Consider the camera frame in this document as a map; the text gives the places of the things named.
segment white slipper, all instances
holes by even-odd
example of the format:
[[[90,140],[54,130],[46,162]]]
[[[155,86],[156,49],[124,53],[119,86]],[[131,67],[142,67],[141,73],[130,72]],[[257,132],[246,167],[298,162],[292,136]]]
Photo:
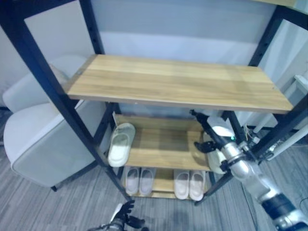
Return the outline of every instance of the white slipper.
[[[108,154],[108,162],[111,167],[123,166],[129,156],[136,130],[130,123],[120,124],[111,136],[111,144]]]
[[[125,187],[128,195],[138,192],[139,173],[139,167],[125,167]]]
[[[194,201],[203,198],[205,186],[205,171],[194,170],[190,172],[189,196]]]
[[[140,174],[139,193],[142,196],[148,196],[153,189],[156,168],[143,167]]]
[[[216,149],[215,151],[207,153],[206,155],[210,169],[218,174],[224,174],[225,172],[223,172],[220,168],[221,162],[226,160],[224,154]]]
[[[180,200],[185,200],[189,194],[189,170],[174,170],[174,194]]]

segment gray carpet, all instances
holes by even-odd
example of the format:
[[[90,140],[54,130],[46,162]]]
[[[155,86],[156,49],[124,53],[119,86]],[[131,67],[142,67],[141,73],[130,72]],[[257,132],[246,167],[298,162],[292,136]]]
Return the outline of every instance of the gray carpet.
[[[297,207],[308,196],[307,147],[290,148],[261,168]],[[0,231],[85,231],[108,222],[116,205],[124,202],[99,167],[59,187],[53,192],[14,174],[0,148]],[[151,231],[274,230],[235,179],[198,207],[176,199],[135,199],[133,215],[145,219]],[[307,200],[301,208],[308,215]]]

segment white wall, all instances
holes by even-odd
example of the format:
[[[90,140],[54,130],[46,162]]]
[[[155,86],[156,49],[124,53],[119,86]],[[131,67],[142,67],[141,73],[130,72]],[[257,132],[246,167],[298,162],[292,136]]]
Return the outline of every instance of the white wall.
[[[89,57],[94,53],[78,1],[29,17],[33,37],[47,60],[64,54]],[[0,96],[29,69],[0,28]],[[4,105],[2,97],[0,106]]]

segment metal shelving unit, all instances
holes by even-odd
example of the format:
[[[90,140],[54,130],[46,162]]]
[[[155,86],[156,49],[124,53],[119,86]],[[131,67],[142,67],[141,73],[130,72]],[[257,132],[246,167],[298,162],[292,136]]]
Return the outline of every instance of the metal shelving unit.
[[[72,0],[49,0],[49,1],[36,1],[36,0],[9,0],[0,3],[0,24],[8,38],[20,54],[25,64],[33,73],[39,84],[45,90],[54,105],[58,108],[65,120],[71,126],[73,131],[77,134],[80,140],[84,143],[87,149],[95,158],[95,161],[100,165],[115,186],[121,191],[126,200],[131,197],[125,192],[125,187],[121,183],[121,175],[123,168],[119,170],[116,175],[113,169],[108,165],[107,158],[99,150],[99,143],[101,142],[108,124],[113,129],[115,122],[112,117],[113,111],[121,114],[117,103],[106,103],[106,111],[102,117],[101,123],[94,136],[91,136],[86,126],[82,122],[79,115],[76,113],[74,106],[76,100],[71,100],[65,93],[61,85],[56,80],[52,73],[47,61],[44,59],[42,52],[36,44],[33,36],[27,28],[24,19],[43,11],[52,9],[69,3]],[[103,45],[100,39],[99,31],[95,22],[95,17],[90,0],[79,0],[80,6],[84,15],[84,19],[88,28],[90,39],[96,54],[104,54]],[[269,44],[271,43],[275,33],[277,32],[282,20],[285,19],[297,26],[308,30],[308,15],[293,8],[285,6],[277,6],[276,10],[261,38],[261,41],[253,55],[249,65],[258,66],[263,55],[265,54]],[[262,161],[264,159],[265,151],[283,137],[287,132],[291,131],[294,126],[301,122],[308,115],[308,95],[306,95],[290,112],[285,115],[275,115],[279,121],[278,125],[270,131],[259,144],[253,147],[253,152],[256,157]],[[229,118],[233,129],[236,133],[237,141],[244,140],[243,130],[237,121],[233,111],[225,111],[222,116],[224,119]],[[212,187],[205,193],[204,199],[216,192],[226,182],[228,182],[232,175],[226,173],[218,182],[214,182],[213,175],[210,175]],[[170,181],[160,179],[163,185],[170,185]],[[155,187],[164,190],[160,185]]]

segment white pipe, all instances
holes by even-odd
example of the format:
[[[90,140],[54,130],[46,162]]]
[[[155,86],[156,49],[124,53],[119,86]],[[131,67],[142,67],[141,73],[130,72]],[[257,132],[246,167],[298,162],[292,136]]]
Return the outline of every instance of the white pipe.
[[[272,116],[272,114],[267,114],[266,116],[264,116],[258,123],[258,125],[255,127],[254,133],[258,133],[267,124],[267,122],[269,122]]]
[[[288,99],[296,90],[296,80],[288,87],[288,89],[284,92],[285,97]],[[269,121],[272,119],[272,114],[267,114],[264,116],[258,125],[254,129],[254,133],[258,133]]]
[[[285,142],[283,142],[281,145],[276,147],[273,151],[274,156],[269,158],[269,160],[275,158],[280,153],[282,153],[284,150],[295,144],[297,141],[299,141],[301,138],[306,136],[308,134],[308,124],[303,126],[297,133],[295,133],[293,136],[291,136],[289,139],[287,139]]]

